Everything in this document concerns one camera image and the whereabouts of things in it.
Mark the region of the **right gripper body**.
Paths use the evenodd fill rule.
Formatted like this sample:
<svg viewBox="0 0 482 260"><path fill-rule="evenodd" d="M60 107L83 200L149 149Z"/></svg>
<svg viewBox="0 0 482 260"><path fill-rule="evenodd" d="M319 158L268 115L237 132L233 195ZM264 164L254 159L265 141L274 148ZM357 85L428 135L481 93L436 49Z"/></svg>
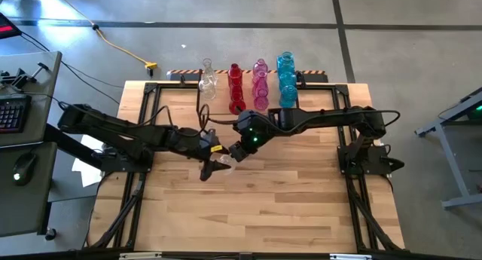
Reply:
<svg viewBox="0 0 482 260"><path fill-rule="evenodd" d="M239 114L235 131L240 135L239 144L244 151L257 151L274 137L267 119L252 110Z"/></svg>

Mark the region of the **grey metal table base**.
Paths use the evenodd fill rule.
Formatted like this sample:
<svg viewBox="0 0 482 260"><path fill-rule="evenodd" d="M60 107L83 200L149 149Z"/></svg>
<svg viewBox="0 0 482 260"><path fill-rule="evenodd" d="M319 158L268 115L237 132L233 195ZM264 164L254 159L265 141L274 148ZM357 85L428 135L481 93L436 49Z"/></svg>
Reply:
<svg viewBox="0 0 482 260"><path fill-rule="evenodd" d="M450 165L460 195L444 201L442 207L482 203L482 87L414 133L436 135Z"/></svg>

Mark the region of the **silver metal bracket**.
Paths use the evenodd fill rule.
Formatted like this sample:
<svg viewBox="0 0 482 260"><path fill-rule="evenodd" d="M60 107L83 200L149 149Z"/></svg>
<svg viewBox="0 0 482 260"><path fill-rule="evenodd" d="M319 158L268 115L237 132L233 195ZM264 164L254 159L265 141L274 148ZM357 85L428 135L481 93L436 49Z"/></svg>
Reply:
<svg viewBox="0 0 482 260"><path fill-rule="evenodd" d="M162 258L161 252L127 252L121 253L118 260L154 260Z"/></svg>
<svg viewBox="0 0 482 260"><path fill-rule="evenodd" d="M373 260L371 255L331 253L330 260Z"/></svg>

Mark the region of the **pink teardrop glass vase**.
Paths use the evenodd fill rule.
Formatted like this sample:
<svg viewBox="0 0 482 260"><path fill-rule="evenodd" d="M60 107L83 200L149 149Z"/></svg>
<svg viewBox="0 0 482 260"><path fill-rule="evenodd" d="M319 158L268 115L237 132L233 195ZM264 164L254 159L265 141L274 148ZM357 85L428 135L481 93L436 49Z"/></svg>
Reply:
<svg viewBox="0 0 482 260"><path fill-rule="evenodd" d="M254 98L266 97L269 93L267 86L267 73L259 71L252 80L252 95Z"/></svg>

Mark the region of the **blue tall textured vase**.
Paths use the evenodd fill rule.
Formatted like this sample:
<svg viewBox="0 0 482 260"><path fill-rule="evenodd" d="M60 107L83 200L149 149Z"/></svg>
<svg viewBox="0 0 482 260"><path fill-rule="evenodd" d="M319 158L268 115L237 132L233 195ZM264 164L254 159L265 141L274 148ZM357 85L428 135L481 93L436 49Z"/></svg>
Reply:
<svg viewBox="0 0 482 260"><path fill-rule="evenodd" d="M295 73L294 54L286 51L277 57L277 72L281 75L285 72Z"/></svg>

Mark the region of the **red round glass vase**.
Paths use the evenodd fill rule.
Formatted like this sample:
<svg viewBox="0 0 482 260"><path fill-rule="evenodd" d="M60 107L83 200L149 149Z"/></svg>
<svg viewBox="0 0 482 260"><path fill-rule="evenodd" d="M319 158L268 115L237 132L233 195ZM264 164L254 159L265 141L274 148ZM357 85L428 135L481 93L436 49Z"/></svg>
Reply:
<svg viewBox="0 0 482 260"><path fill-rule="evenodd" d="M246 109L246 104L241 93L234 93L230 98L229 110L233 115L239 115Z"/></svg>

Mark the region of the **red tall ribbed vase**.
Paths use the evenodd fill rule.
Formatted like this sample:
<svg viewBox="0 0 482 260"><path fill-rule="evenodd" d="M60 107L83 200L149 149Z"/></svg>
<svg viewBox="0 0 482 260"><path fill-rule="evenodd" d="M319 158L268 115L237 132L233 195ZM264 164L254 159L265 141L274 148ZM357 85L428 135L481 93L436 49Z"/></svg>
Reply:
<svg viewBox="0 0 482 260"><path fill-rule="evenodd" d="M243 71L238 64L233 63L227 72L229 86L240 86L243 84Z"/></svg>

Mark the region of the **pink round ribbed vase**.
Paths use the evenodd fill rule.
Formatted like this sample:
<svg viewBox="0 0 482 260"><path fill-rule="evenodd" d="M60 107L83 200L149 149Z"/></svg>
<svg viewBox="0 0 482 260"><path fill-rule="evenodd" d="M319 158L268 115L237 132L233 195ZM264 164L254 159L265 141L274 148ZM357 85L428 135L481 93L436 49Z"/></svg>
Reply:
<svg viewBox="0 0 482 260"><path fill-rule="evenodd" d="M252 77L256 77L258 75L259 72L265 72L267 73L268 71L268 66L265 62L264 59L260 58L258 59L255 64L253 65L253 68L252 68Z"/></svg>

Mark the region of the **clear conical glass vase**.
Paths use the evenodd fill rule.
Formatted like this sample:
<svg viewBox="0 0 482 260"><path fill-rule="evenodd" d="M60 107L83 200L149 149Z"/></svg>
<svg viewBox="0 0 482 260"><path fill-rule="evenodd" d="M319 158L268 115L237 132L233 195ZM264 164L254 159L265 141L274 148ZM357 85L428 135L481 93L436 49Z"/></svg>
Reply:
<svg viewBox="0 0 482 260"><path fill-rule="evenodd" d="M203 75L213 84L217 84L218 76L216 75L215 70L212 68L212 60L209 58L205 58L203 59L202 64L204 66Z"/></svg>

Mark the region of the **black keyboard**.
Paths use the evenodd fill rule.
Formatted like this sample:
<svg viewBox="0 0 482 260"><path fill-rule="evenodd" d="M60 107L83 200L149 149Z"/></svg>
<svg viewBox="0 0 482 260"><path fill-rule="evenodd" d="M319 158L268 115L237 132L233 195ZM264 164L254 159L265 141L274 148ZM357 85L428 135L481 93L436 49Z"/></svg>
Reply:
<svg viewBox="0 0 482 260"><path fill-rule="evenodd" d="M0 96L0 134L22 133L31 103L29 95Z"/></svg>

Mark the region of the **white paper sheet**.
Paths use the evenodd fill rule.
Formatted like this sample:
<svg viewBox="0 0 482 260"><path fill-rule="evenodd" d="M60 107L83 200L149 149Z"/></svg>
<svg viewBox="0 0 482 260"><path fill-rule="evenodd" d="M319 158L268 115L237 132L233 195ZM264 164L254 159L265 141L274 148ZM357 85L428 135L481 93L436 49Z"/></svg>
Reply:
<svg viewBox="0 0 482 260"><path fill-rule="evenodd" d="M102 152L103 143L91 136L84 135L81 139L81 144L94 150L96 154L100 154ZM72 172L78 172L81 174L81 182L84 188L100 182L103 177L101 170L90 166L78 158L75 158L74 160Z"/></svg>

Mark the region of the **black device red display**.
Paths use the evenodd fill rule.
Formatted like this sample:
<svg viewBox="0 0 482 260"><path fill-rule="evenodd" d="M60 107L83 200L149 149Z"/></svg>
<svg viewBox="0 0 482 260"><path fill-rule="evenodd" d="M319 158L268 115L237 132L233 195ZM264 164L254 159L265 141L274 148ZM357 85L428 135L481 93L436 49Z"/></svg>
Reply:
<svg viewBox="0 0 482 260"><path fill-rule="evenodd" d="M0 13L0 39L12 38L22 35L19 30L4 14Z"/></svg>

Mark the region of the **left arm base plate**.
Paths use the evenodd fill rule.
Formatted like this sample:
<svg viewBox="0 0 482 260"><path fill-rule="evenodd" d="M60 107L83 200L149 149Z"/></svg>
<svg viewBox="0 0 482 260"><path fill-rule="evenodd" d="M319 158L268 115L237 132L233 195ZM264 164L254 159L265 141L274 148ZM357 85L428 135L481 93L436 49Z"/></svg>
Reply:
<svg viewBox="0 0 482 260"><path fill-rule="evenodd" d="M106 173L147 173L151 170L154 153L150 149L144 149L140 156L135 158L103 143L102 152L96 153L96 158L102 162L100 170Z"/></svg>

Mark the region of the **grey desk panel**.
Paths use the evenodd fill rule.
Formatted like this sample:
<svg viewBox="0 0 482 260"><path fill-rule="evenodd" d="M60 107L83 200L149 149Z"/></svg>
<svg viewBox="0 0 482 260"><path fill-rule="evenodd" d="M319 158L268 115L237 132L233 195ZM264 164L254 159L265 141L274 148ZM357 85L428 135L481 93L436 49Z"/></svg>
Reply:
<svg viewBox="0 0 482 260"><path fill-rule="evenodd" d="M38 63L48 67L35 76L35 83L29 82L23 87L23 92L32 98L23 132L0 133L0 148L43 140L62 56L59 51L0 56L0 70L4 72L22 69L27 75L33 75L40 68Z"/></svg>
<svg viewBox="0 0 482 260"><path fill-rule="evenodd" d="M31 179L14 183L14 165L22 155L36 156ZM41 232L56 158L56 144L0 148L0 237Z"/></svg>

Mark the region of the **black desk clamp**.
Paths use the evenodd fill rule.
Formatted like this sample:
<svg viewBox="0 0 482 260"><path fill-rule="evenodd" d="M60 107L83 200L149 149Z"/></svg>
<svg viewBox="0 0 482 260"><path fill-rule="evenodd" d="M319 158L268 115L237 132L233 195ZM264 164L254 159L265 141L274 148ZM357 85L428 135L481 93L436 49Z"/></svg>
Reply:
<svg viewBox="0 0 482 260"><path fill-rule="evenodd" d="M27 83L35 84L37 82L36 76L42 71L49 71L50 69L43 63L38 63L37 70L28 75L21 68L17 70L16 75L10 75L9 72L0 70L0 87L11 87L14 90L22 91Z"/></svg>

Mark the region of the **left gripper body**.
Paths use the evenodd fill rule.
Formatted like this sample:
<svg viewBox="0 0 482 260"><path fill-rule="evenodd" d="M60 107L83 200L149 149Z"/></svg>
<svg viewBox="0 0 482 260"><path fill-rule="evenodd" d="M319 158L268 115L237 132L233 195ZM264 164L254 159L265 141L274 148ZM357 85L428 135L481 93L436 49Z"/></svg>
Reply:
<svg viewBox="0 0 482 260"><path fill-rule="evenodd" d="M209 129L202 135L199 130L181 128L176 136L176 153L199 161L209 160L213 153L218 153L211 153L211 147L221 145L215 129Z"/></svg>

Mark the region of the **black computer mouse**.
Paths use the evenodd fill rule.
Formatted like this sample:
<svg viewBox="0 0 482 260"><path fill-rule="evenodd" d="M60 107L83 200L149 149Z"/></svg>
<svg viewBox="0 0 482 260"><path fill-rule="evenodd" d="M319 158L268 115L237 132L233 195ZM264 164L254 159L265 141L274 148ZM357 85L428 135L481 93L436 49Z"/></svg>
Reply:
<svg viewBox="0 0 482 260"><path fill-rule="evenodd" d="M27 152L18 157L13 167L13 181L17 186L29 183L37 161L37 155Z"/></svg>

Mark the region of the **clear ribbed jar vase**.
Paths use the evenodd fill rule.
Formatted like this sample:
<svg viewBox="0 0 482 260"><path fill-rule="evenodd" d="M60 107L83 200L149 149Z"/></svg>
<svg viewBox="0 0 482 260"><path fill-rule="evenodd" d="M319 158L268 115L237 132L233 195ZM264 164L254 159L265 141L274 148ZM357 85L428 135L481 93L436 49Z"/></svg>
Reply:
<svg viewBox="0 0 482 260"><path fill-rule="evenodd" d="M198 89L204 99L211 100L216 97L215 83L210 77L202 77Z"/></svg>

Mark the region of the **blue round glass vase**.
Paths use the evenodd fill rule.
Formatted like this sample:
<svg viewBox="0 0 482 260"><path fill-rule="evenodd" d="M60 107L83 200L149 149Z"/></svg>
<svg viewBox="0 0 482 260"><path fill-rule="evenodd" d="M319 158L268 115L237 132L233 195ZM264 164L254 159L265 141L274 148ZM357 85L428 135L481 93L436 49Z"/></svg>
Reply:
<svg viewBox="0 0 482 260"><path fill-rule="evenodd" d="M294 72L283 72L279 74L279 90L282 91L287 86L296 87L297 76Z"/></svg>

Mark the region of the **blue diamond-pattern square vase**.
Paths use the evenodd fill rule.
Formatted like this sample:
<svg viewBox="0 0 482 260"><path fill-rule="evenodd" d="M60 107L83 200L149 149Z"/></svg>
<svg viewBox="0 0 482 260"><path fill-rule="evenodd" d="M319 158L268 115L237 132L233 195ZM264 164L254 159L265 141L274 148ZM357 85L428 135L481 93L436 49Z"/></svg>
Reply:
<svg viewBox="0 0 482 260"><path fill-rule="evenodd" d="M293 85L286 85L280 91L279 105L282 108L292 108L297 100L297 88Z"/></svg>

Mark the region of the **clear embossed glass vase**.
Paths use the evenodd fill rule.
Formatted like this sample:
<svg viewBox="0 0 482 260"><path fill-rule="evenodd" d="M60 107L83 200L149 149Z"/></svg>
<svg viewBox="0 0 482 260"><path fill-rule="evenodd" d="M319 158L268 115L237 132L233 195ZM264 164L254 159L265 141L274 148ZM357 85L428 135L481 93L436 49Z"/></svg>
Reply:
<svg viewBox="0 0 482 260"><path fill-rule="evenodd" d="M236 169L236 166L238 164L237 161L234 158L232 158L230 155L221 156L219 158L219 161L223 164L229 164L231 166L229 170L224 170L225 175L231 174Z"/></svg>

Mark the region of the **red square glass vase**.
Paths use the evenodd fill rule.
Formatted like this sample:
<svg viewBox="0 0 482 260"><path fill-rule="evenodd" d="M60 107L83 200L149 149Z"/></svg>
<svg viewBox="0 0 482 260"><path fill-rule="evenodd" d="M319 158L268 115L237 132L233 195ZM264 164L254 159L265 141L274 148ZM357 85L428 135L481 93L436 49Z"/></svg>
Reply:
<svg viewBox="0 0 482 260"><path fill-rule="evenodd" d="M232 81L229 84L230 88L230 98L232 100L243 99L243 82L242 81Z"/></svg>

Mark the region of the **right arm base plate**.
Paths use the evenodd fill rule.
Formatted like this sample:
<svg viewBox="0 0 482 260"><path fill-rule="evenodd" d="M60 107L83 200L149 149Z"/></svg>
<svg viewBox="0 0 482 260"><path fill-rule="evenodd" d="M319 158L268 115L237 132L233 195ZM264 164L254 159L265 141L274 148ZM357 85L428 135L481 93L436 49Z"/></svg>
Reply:
<svg viewBox="0 0 482 260"><path fill-rule="evenodd" d="M384 146L372 145L355 150L354 145L339 146L337 156L342 174L387 175L404 167L404 162L390 158Z"/></svg>

